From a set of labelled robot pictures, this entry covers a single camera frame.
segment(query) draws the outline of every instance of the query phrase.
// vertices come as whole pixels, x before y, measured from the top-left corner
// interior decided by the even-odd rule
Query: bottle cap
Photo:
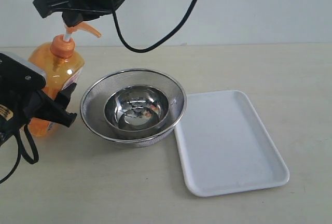
[[[51,44],[51,52],[60,58],[67,59],[73,55],[75,49],[75,42],[71,38],[71,35],[77,30],[87,31],[96,37],[101,37],[102,34],[97,31],[92,26],[88,25],[86,22],[81,22],[76,26],[68,27],[66,26],[66,34],[58,35],[53,39]]]

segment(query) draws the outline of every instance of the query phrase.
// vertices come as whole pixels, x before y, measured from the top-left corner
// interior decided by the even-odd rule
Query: steel bowl rim
[[[162,130],[161,132],[158,132],[157,134],[154,134],[154,135],[152,135],[150,137],[140,138],[140,139],[133,139],[133,140],[109,138],[107,136],[104,136],[104,135],[96,132],[91,126],[88,125],[86,119],[83,117],[83,114],[82,114],[82,112],[83,112],[83,102],[86,99],[87,95],[90,93],[90,91],[98,83],[100,83],[104,79],[106,79],[108,77],[111,77],[111,76],[114,76],[114,75],[117,75],[117,74],[122,74],[122,73],[132,72],[132,71],[152,72],[152,73],[156,73],[156,74],[162,75],[162,76],[164,76],[164,77],[172,80],[180,88],[181,93],[183,95],[183,98],[184,98],[183,108],[181,110],[180,115],[177,117],[177,119],[169,127],[167,127],[166,129]],[[186,92],[185,92],[183,86],[175,78],[173,78],[172,76],[170,76],[170,75],[168,75],[166,73],[163,73],[161,71],[157,71],[157,70],[154,70],[154,69],[129,68],[129,69],[124,69],[124,70],[119,70],[119,71],[116,71],[116,72],[113,72],[113,73],[109,73],[109,74],[101,77],[100,79],[98,79],[97,81],[95,81],[95,83],[93,83],[90,87],[88,87],[87,90],[85,91],[85,93],[83,94],[81,100],[80,100],[80,116],[81,116],[81,119],[82,119],[84,125],[88,128],[89,131],[91,131],[92,133],[94,133],[95,135],[97,135],[99,137],[102,137],[105,140],[111,141],[113,143],[118,143],[118,144],[137,144],[137,143],[141,143],[141,142],[150,141],[150,140],[152,140],[154,138],[157,138],[157,137],[161,136],[162,134],[168,132],[169,130],[174,129],[174,127],[178,124],[178,122],[181,120],[182,116],[184,115],[186,107],[187,107],[187,95],[186,95]]]
[[[139,130],[139,131],[130,131],[130,130],[127,131],[127,130],[123,130],[123,129],[120,129],[120,128],[116,127],[115,125],[113,125],[113,124],[107,119],[106,114],[105,114],[105,108],[106,108],[106,105],[107,105],[107,103],[109,102],[109,100],[110,100],[110,99],[111,99],[116,93],[118,93],[119,91],[124,90],[124,89],[126,89],[126,88],[135,87],[135,86],[144,86],[144,87],[154,88],[154,89],[157,89],[158,91],[160,91],[160,92],[163,94],[163,96],[166,97],[166,100],[167,100],[167,103],[168,103],[168,109],[167,109],[167,112],[166,112],[165,116],[164,116],[164,117],[163,117],[163,118],[162,118],[157,124],[154,124],[153,126],[151,126],[151,127],[149,127],[149,128],[146,128],[146,129],[143,129],[143,130]],[[141,132],[143,132],[143,131],[148,131],[148,130],[152,130],[152,129],[154,129],[154,128],[155,128],[156,126],[158,126],[160,123],[166,121],[166,118],[168,118],[168,115],[169,115],[169,112],[170,112],[171,104],[170,104],[170,101],[168,100],[166,94],[165,94],[162,90],[160,90],[159,88],[156,88],[156,87],[153,87],[153,86],[150,86],[150,85],[139,85],[139,84],[136,84],[136,85],[132,85],[132,86],[128,86],[128,87],[122,88],[122,89],[120,89],[119,91],[113,93],[113,94],[107,99],[107,101],[106,101],[105,104],[104,104],[104,111],[103,111],[103,113],[104,113],[104,119],[105,119],[105,121],[107,122],[107,124],[110,125],[113,129],[115,129],[115,130],[117,130],[117,131],[120,131],[120,132],[124,132],[124,133],[128,132],[128,133],[137,133],[137,134],[139,134],[139,133],[141,133]]]

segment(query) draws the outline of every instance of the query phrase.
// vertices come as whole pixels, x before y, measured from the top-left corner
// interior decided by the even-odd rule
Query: beige table surface
[[[28,58],[32,48],[6,48]],[[290,180],[273,189],[212,198],[185,187],[174,134],[142,149],[117,149],[78,116],[36,139],[40,161],[24,160],[0,185],[0,223],[332,223],[332,45],[78,48],[86,66],[73,95],[120,69],[153,68],[186,92],[245,92],[284,158]],[[12,167],[15,140],[0,149]]]

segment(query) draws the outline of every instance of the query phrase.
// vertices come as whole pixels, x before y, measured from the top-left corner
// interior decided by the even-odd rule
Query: orange bottle
[[[77,79],[84,66],[81,55],[75,51],[75,42],[71,38],[73,32],[84,30],[96,37],[101,34],[85,22],[74,27],[66,26],[66,34],[58,35],[53,42],[39,46],[29,57],[29,61],[43,69],[46,73],[46,86],[43,91],[53,100],[59,91],[68,87]],[[29,124],[29,130],[34,136],[45,136],[54,128],[54,123],[33,118]]]

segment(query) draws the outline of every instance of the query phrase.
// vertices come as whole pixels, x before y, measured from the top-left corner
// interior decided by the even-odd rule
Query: white plastic tray
[[[199,197],[272,188],[289,180],[285,162],[243,92],[188,95],[175,135],[186,186]]]

